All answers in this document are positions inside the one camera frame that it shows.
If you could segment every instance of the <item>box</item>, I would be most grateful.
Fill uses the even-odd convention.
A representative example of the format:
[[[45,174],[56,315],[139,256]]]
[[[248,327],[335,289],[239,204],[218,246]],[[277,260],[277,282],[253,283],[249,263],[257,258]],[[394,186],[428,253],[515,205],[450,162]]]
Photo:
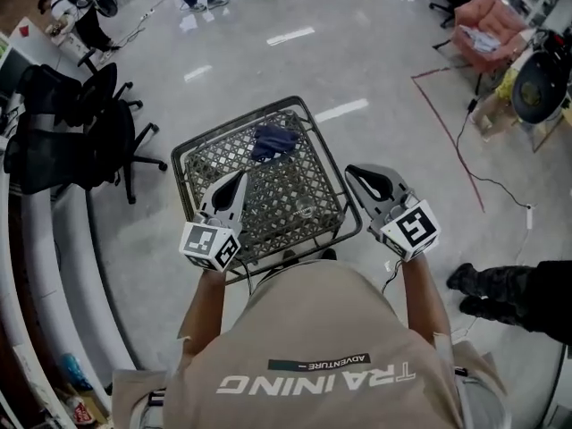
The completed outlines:
[[[185,223],[179,252],[197,267],[223,272],[239,252],[239,238],[233,229]]]
[[[438,244],[441,227],[426,200],[382,227],[381,242],[405,262]]]

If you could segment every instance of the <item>wire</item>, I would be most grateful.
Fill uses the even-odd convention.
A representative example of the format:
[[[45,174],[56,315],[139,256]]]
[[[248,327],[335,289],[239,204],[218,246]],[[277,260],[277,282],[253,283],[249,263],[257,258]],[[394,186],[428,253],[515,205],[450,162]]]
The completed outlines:
[[[467,110],[467,115],[465,116],[465,121],[463,122],[463,127],[461,128],[461,132],[458,134],[457,136],[457,141],[455,142],[455,149],[457,150],[457,156],[459,158],[459,160],[461,161],[461,163],[465,166],[465,168],[467,169],[467,173],[469,175],[471,175],[473,178],[475,178],[476,180],[479,181],[488,181],[491,182],[492,184],[496,184],[497,186],[501,186],[504,191],[509,194],[510,198],[512,198],[512,201],[514,203],[516,203],[518,206],[522,206],[523,208],[526,208],[527,210],[529,210],[531,207],[529,205],[523,204],[521,202],[519,202],[517,200],[517,198],[512,194],[512,192],[510,192],[505,186],[504,184],[502,184],[501,182],[495,181],[495,180],[491,180],[490,178],[481,178],[480,176],[476,176],[473,172],[470,171],[470,169],[468,168],[467,163],[465,162],[465,159],[463,158],[463,155],[461,155],[460,149],[458,148],[458,145],[460,143],[461,140],[461,136],[463,135],[463,132],[465,131],[465,128],[467,126],[467,121],[468,121],[468,116],[473,112],[473,110],[476,107],[476,104],[478,103],[478,98],[474,99],[471,104],[468,107]]]
[[[251,280],[251,277],[250,277],[250,271],[248,270],[247,265],[244,263],[244,261],[243,261],[242,259],[238,259],[237,257],[235,257],[235,259],[242,264],[242,266],[244,267],[244,270],[245,270],[246,273],[247,273],[248,295],[249,295],[249,296],[252,296],[252,293],[253,293],[254,291],[252,290],[252,280]]]
[[[383,287],[382,287],[382,294],[384,294],[385,288],[387,288],[387,285],[397,278],[397,272],[399,271],[399,269],[400,269],[400,267],[401,267],[401,264],[403,264],[403,261],[402,261],[401,259],[395,263],[395,268],[393,269],[393,275],[392,275],[392,276],[390,277],[390,279],[389,279],[387,282],[385,282],[385,284],[383,285]]]
[[[156,9],[157,6],[159,6],[162,2],[164,2],[165,0],[159,0],[156,4],[154,4],[153,6],[151,6],[151,8],[149,9],[149,11],[153,11]],[[145,19],[142,19],[141,21],[139,21],[139,24],[137,24],[137,27],[135,28],[135,30],[132,30],[128,35],[126,35],[125,37],[123,37],[121,40],[119,40],[115,45],[117,47],[119,47],[120,49],[123,47],[126,47],[131,41],[135,40],[135,38],[137,38],[137,36],[139,35],[139,33],[141,33],[142,31],[144,31],[146,28],[141,28],[141,26],[143,25],[143,23],[149,19],[148,17]]]

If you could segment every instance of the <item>polished floor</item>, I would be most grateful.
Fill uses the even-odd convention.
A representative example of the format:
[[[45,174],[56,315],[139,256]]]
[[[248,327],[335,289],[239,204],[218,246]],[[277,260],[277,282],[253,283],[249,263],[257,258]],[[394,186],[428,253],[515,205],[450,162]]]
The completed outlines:
[[[132,0],[106,31],[121,40],[141,16],[145,28],[114,56],[121,80],[135,83],[131,95],[145,107],[136,126],[161,131],[139,153],[170,159],[172,149],[205,130],[290,95],[301,96],[313,114],[360,100],[359,109],[320,123],[340,168],[374,163],[397,169],[427,198],[442,226],[441,244],[429,255],[447,305],[454,337],[469,337],[491,353],[509,390],[515,428],[532,428],[540,417],[555,374],[560,346],[543,334],[460,314],[459,295],[445,280],[459,264],[477,267],[536,265],[570,258],[572,132],[560,126],[533,154],[518,127],[483,142],[467,127],[461,150],[471,168],[507,184],[535,205],[533,229],[526,213],[498,187],[478,182],[484,211],[455,148],[427,100],[453,136],[472,97],[470,69],[454,47],[431,45],[448,31],[430,0],[231,0],[224,8],[190,15],[181,0]],[[305,30],[275,44],[268,40]],[[172,171],[136,165],[138,202],[130,206],[122,185],[92,193],[107,283],[126,340],[144,367],[161,366],[158,352],[172,339],[196,288],[198,269],[179,255],[185,221]],[[388,278],[385,255],[365,229],[337,247],[340,259],[381,287]],[[402,280],[386,295],[406,318]],[[245,282],[228,288],[223,328],[229,329],[248,297]]]

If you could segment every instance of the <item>blue cloth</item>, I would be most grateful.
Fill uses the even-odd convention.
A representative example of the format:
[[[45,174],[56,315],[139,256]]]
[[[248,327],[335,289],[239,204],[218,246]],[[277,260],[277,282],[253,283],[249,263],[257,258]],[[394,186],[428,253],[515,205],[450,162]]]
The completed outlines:
[[[256,143],[250,157],[258,162],[272,159],[276,153],[286,154],[294,150],[298,133],[273,124],[260,125],[254,133]]]

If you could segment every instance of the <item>metal wire basket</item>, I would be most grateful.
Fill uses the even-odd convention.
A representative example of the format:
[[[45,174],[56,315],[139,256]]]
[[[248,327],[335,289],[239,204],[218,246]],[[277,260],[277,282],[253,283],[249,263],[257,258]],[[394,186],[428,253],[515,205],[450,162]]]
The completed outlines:
[[[268,124],[296,132],[299,140],[293,152],[256,162],[250,157],[254,133],[257,126]],[[177,146],[172,167],[188,221],[213,182],[230,172],[248,173],[238,259],[252,276],[329,248],[361,230],[361,217],[340,171],[299,97],[263,106]],[[353,228],[345,225],[348,222]],[[296,256],[276,259],[292,247]],[[236,260],[231,263],[236,278],[228,283],[246,278],[239,265]]]

